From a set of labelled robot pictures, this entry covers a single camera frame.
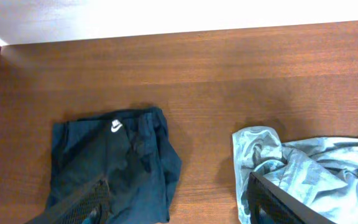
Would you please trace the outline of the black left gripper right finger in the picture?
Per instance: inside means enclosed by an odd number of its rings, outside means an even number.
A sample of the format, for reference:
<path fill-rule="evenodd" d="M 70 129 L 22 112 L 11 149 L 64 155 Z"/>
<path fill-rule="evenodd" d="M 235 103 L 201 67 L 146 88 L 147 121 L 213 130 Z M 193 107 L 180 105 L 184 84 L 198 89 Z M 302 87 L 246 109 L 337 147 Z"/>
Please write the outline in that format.
<path fill-rule="evenodd" d="M 331 223 L 331 220 L 316 213 L 256 172 L 249 175 L 247 198 L 252 224 Z"/>

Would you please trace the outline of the light blue t-shirt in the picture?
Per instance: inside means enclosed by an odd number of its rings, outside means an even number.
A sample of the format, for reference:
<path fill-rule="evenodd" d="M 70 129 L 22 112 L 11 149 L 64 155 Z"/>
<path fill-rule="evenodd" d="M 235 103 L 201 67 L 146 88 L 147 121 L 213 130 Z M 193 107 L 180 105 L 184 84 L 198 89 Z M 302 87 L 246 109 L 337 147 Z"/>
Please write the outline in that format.
<path fill-rule="evenodd" d="M 358 138 L 281 142 L 273 128 L 254 126 L 235 132 L 232 144 L 241 223 L 250 223 L 251 172 L 335 223 L 358 223 Z"/>

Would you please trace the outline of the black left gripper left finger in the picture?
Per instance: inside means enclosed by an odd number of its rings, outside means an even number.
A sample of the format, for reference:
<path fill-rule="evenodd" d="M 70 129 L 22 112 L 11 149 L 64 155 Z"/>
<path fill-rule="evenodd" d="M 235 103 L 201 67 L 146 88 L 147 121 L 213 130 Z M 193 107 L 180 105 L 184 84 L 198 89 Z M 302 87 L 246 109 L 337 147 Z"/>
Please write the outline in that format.
<path fill-rule="evenodd" d="M 109 187 L 105 180 L 87 183 L 25 224 L 102 224 L 109 216 Z"/>

